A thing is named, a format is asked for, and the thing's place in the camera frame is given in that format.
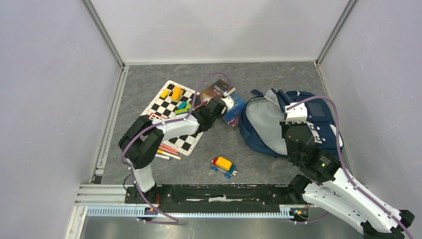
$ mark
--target book cover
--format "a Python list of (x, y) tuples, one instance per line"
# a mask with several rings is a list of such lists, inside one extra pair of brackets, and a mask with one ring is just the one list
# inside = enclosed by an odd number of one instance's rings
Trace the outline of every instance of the book cover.
[[(226, 92), (228, 89), (228, 83), (224, 82), (222, 79), (214, 82), (214, 84), (210, 85), (204, 91), (201, 92), (199, 97), (195, 102), (195, 107), (203, 106), (208, 103), (213, 97), (223, 97), (223, 93)], [(228, 92), (229, 95), (235, 91), (235, 87), (232, 86), (230, 91)]]
[(239, 123), (239, 115), (242, 112), (243, 107), (245, 107), (246, 102), (236, 93), (232, 93), (230, 97), (234, 101), (234, 106), (225, 113), (223, 120), (227, 124), (235, 126)]

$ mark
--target gray marble surface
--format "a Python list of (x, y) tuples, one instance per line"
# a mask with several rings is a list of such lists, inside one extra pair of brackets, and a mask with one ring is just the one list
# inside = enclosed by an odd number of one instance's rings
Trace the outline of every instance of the gray marble surface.
[[(218, 63), (183, 65), (130, 66), (111, 139), (102, 184), (121, 184), (129, 174), (120, 163), (118, 141), (147, 107), (162, 86), (172, 80), (191, 89), (208, 73), (229, 74), (236, 93), (245, 101), (254, 95), (252, 89), (270, 88), (310, 91), (324, 95), (324, 89), (313, 62)], [(223, 76), (210, 77), (208, 85)], [(222, 172), (211, 171), (210, 159), (223, 156), (232, 161), (238, 175), (226, 179)], [(155, 159), (153, 175), (158, 184), (227, 184), (289, 183), (299, 170), (286, 159), (263, 155), (248, 148), (238, 126), (232, 128), (222, 119), (204, 133), (192, 154), (183, 160)]]

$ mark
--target blue backpack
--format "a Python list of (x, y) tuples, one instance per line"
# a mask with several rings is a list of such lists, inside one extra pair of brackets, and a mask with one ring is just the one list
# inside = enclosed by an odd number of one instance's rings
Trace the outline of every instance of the blue backpack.
[[(304, 91), (275, 91), (270, 89), (265, 95), (258, 90), (252, 90), (258, 95), (246, 103), (239, 116), (240, 134), (254, 151), (287, 157), (286, 142), (282, 138), (280, 121), (284, 120), (285, 106), (299, 102), (314, 94)], [(331, 110), (322, 99), (305, 103), (308, 110), (307, 124), (314, 135), (315, 145), (320, 149), (337, 156), (335, 145), (335, 122)]]

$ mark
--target colored pencil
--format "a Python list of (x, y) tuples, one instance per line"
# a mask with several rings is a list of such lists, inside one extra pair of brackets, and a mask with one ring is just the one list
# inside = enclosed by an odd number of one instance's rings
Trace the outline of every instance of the colored pencil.
[(169, 146), (167, 146), (163, 143), (160, 145), (160, 149), (161, 150), (165, 149), (164, 151), (167, 151), (167, 152), (172, 153), (172, 154), (179, 154), (179, 152), (177, 150), (175, 150), (175, 149), (173, 149), (173, 148), (171, 148), (171, 147), (169, 147)]
[(166, 153), (166, 152), (163, 152), (163, 151), (161, 151), (161, 150), (158, 150), (157, 152), (158, 152), (158, 153), (161, 153), (161, 154), (164, 154), (164, 155), (166, 155), (166, 156), (169, 156), (169, 157), (172, 157), (172, 158), (178, 159), (178, 160), (182, 160), (182, 157), (176, 156), (176, 155), (174, 155), (174, 154)]
[(164, 156), (164, 155), (161, 155), (161, 154), (156, 154), (155, 157), (170, 160), (169, 156)]

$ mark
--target green block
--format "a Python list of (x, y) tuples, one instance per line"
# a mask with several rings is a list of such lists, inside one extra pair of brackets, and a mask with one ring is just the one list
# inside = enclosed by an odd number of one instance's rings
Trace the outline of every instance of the green block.
[(181, 109), (181, 110), (176, 110), (176, 111), (174, 111), (174, 113), (176, 113), (176, 115), (180, 115), (180, 114), (184, 114), (188, 111), (189, 110), (187, 108), (184, 108), (184, 109)]

